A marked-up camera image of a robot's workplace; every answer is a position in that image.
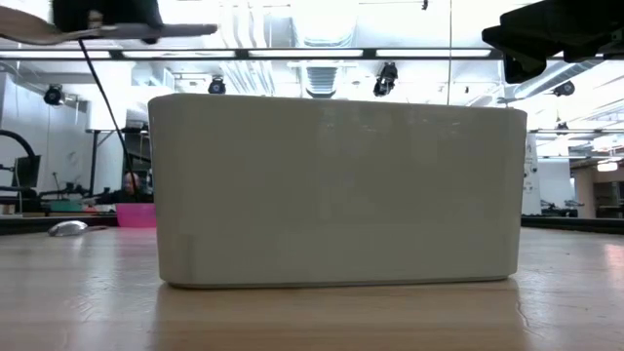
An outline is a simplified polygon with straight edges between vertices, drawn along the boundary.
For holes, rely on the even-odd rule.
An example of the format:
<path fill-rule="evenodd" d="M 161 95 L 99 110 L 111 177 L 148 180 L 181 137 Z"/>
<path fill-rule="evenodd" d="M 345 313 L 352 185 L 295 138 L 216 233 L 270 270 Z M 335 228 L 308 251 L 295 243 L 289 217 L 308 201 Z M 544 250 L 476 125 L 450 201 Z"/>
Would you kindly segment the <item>grey plastic bin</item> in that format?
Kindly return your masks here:
<path fill-rule="evenodd" d="M 504 279 L 514 108 L 171 94 L 148 104 L 159 274 L 191 288 Z"/>

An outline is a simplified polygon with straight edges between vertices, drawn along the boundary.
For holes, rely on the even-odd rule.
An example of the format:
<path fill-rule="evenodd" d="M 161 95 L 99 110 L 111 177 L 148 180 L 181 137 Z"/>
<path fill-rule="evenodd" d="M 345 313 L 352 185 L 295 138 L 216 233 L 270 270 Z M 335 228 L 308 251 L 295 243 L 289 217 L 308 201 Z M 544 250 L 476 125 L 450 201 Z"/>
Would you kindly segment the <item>black aluminium table frame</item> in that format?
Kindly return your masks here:
<path fill-rule="evenodd" d="M 77 220 L 84 222 L 89 226 L 105 226 L 105 227 L 121 227 L 121 228 L 155 228 L 157 226 L 157 219 L 151 216 L 131 216 L 127 219 L 120 219 L 116 214 L 104 214 L 104 215 L 87 215 L 87 216 L 68 216 L 62 214 L 60 216 L 41 216 L 41 217 L 8 217 L 0 216 L 0 235 L 16 235 L 16 234 L 32 234 L 37 232 L 44 232 L 51 229 L 54 225 L 65 222 Z M 574 217 L 542 217 L 542 216 L 522 216 L 516 217 L 511 220 L 514 228 L 530 227 L 530 228 L 542 228 L 553 230 L 570 230 L 579 232 L 593 232 L 593 233 L 606 233 L 606 234 L 619 234 L 624 235 L 624 219 L 612 219 L 612 218 L 599 218 L 599 219 L 583 219 Z M 276 230 L 291 230 L 291 229 L 305 229 L 323 227 L 325 224 L 322 221 L 310 221 L 310 220 L 289 220 L 279 218 L 234 218 L 226 219 L 224 217 L 207 217 L 207 216 L 191 216 L 186 220 L 175 221 L 172 228 L 178 230 L 183 224 L 188 224 L 192 227 L 206 228 L 206 229 L 245 229 L 245 230 L 260 230 L 260 229 L 276 229 Z M 364 226 L 364 227 L 389 227 L 395 228 L 405 226 L 412 228 L 418 233 L 434 233 L 434 232 L 447 232 L 454 229 L 457 230 L 469 230 L 476 232 L 478 230 L 495 229 L 502 231 L 503 226 L 497 221 L 489 222 L 480 218 L 443 218 L 433 219 L 425 218 L 418 219 L 413 218 L 411 221 L 399 220 L 399 221 L 353 221 L 349 222 L 350 225 Z"/>

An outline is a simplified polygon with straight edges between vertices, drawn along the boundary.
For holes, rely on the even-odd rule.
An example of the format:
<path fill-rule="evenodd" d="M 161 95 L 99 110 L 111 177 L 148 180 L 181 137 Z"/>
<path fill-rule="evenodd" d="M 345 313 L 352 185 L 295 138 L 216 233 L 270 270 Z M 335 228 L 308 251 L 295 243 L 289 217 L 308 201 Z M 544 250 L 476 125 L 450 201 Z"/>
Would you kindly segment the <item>purple handle spoon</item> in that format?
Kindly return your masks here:
<path fill-rule="evenodd" d="M 79 40 L 140 40 L 206 36 L 214 34 L 217 30 L 218 25 L 212 23 L 164 24 L 160 28 L 152 28 L 143 23 L 118 23 L 63 32 L 53 24 L 30 13 L 0 6 L 0 38 L 34 46 L 54 46 Z"/>

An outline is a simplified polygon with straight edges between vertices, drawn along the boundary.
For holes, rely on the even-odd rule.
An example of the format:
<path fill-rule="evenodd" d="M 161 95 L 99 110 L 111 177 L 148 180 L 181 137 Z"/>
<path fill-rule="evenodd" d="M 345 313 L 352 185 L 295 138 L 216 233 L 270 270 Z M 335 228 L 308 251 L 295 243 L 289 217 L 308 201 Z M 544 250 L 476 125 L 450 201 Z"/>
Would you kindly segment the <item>black stand pole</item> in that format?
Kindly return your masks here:
<path fill-rule="evenodd" d="M 92 137 L 89 190 L 92 196 L 118 190 L 122 185 L 124 156 L 112 130 L 88 130 Z"/>

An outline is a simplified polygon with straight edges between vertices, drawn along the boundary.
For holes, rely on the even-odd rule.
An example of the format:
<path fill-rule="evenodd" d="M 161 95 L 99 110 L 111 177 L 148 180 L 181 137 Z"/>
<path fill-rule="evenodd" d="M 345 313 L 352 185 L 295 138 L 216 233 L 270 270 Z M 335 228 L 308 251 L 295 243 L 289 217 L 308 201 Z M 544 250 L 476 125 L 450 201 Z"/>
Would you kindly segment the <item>grey ceiling vent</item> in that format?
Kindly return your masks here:
<path fill-rule="evenodd" d="M 306 93 L 312 98 L 332 98 L 336 93 L 336 76 L 336 67 L 306 67 Z"/>

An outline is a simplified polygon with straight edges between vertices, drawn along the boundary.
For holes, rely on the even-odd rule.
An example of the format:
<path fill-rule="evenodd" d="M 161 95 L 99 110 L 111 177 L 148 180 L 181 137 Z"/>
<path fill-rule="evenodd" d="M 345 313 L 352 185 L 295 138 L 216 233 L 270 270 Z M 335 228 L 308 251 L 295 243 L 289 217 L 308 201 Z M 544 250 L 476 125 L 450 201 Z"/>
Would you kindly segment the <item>white banner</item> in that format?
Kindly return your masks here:
<path fill-rule="evenodd" d="M 526 135 L 522 215 L 540 215 L 541 199 L 535 135 Z"/>

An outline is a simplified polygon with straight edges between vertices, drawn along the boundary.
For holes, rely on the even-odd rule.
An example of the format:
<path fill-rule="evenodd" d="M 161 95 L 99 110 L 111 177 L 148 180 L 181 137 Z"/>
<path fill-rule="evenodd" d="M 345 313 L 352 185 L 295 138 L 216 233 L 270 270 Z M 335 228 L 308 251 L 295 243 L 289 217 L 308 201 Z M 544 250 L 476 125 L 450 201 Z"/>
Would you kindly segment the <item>teal box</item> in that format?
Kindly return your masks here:
<path fill-rule="evenodd" d="M 84 206 L 79 200 L 53 200 L 48 203 L 50 211 L 54 213 L 80 213 Z"/>

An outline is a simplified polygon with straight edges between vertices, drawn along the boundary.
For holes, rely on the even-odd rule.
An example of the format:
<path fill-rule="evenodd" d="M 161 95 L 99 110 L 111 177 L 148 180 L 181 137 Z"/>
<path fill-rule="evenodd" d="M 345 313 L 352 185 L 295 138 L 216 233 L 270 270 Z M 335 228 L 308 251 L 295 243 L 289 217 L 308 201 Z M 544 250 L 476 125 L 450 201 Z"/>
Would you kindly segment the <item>black computer monitor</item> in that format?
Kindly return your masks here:
<path fill-rule="evenodd" d="M 13 186 L 34 188 L 38 184 L 41 156 L 20 157 L 14 163 Z"/>

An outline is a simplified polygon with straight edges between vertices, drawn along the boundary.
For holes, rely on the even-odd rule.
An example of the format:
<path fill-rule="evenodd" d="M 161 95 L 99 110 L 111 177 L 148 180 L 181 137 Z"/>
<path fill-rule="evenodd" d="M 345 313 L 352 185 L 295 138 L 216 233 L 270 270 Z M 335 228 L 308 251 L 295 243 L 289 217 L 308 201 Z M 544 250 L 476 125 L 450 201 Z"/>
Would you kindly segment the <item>black ceiling beam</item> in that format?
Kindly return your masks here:
<path fill-rule="evenodd" d="M 76 61 L 90 58 L 101 61 L 213 61 L 213 60 L 500 60 L 502 54 L 491 49 L 375 49 L 375 48 L 268 48 L 218 50 L 129 50 L 129 49 L 0 49 L 0 60 Z"/>

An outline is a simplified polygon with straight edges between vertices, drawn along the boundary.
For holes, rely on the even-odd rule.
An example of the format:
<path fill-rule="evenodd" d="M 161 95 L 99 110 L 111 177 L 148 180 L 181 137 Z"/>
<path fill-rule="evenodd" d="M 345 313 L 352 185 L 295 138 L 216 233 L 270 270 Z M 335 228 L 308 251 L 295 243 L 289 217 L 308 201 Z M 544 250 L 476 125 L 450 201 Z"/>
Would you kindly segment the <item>pink plastic bowl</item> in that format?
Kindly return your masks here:
<path fill-rule="evenodd" d="M 120 227 L 155 228 L 156 210 L 153 203 L 120 203 L 116 205 Z"/>

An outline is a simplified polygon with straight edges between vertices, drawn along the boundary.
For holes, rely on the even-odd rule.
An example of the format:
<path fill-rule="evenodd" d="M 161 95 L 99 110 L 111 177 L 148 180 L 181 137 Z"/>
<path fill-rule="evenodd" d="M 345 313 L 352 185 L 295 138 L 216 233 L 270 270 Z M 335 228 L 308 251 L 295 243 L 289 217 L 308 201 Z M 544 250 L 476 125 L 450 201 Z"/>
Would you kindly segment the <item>all silver metal spoon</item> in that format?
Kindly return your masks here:
<path fill-rule="evenodd" d="M 50 237 L 72 237 L 104 229 L 107 229 L 107 226 L 90 225 L 81 220 L 67 220 L 55 224 L 47 233 Z"/>

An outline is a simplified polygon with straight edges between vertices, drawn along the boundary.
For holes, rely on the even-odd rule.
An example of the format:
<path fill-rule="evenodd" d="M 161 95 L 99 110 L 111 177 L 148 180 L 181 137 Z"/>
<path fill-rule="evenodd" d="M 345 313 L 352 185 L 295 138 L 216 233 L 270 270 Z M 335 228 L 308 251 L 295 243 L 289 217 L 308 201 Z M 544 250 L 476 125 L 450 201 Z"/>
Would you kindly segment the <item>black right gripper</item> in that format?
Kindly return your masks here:
<path fill-rule="evenodd" d="M 573 35 L 565 44 L 558 35 L 570 11 Z M 482 40 L 505 54 L 508 84 L 539 76 L 546 69 L 545 58 L 556 55 L 565 61 L 597 55 L 624 59 L 624 0 L 541 0 L 500 15 L 498 24 L 482 30 Z"/>

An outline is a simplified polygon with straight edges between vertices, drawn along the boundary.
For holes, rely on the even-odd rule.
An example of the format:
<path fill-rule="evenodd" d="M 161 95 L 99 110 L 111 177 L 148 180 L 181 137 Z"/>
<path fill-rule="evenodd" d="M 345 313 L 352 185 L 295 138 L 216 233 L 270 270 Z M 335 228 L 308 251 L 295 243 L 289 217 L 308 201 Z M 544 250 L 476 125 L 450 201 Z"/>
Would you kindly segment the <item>person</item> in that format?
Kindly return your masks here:
<path fill-rule="evenodd" d="M 96 199 L 98 205 L 121 203 L 152 203 L 153 195 L 143 190 L 141 178 L 136 173 L 125 173 L 122 188 Z"/>

